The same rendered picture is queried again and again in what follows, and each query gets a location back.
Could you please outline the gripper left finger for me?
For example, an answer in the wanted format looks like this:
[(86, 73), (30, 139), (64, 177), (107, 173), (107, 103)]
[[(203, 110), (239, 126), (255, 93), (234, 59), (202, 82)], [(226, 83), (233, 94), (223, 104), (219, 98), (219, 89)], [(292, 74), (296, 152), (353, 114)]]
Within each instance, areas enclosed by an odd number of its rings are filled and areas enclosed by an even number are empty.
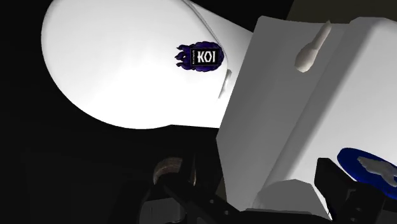
[(136, 224), (244, 224), (236, 208), (195, 186), (195, 161), (166, 158), (153, 172)]

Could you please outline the grey lumpy figure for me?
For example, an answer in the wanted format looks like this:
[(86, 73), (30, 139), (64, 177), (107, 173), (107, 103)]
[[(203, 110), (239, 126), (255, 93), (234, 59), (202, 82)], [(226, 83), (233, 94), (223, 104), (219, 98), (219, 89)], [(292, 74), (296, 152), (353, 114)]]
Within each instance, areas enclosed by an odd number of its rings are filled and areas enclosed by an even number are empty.
[(397, 181), (394, 180), (397, 177), (397, 168), (391, 163), (365, 157), (358, 157), (357, 160), (367, 172), (379, 175), (387, 184), (397, 187)]

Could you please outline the blue round plate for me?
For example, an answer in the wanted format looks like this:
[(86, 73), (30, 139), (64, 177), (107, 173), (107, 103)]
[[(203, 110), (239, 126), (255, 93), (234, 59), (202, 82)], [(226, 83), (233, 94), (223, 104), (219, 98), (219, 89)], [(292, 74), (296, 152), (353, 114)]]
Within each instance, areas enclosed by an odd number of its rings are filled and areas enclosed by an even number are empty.
[(388, 197), (397, 200), (397, 187), (392, 187), (387, 184), (381, 176), (367, 172), (357, 160), (358, 157), (365, 157), (388, 162), (369, 152), (355, 148), (341, 149), (339, 154), (337, 155), (337, 160), (342, 168), (356, 181), (370, 184), (381, 190)]

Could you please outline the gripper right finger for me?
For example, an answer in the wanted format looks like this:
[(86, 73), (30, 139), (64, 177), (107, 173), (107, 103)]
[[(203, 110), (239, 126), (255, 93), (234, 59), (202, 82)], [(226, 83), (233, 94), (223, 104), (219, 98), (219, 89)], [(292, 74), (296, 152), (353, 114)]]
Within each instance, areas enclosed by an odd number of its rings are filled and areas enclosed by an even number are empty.
[(314, 184), (336, 224), (397, 224), (397, 200), (351, 179), (329, 158), (319, 158)]

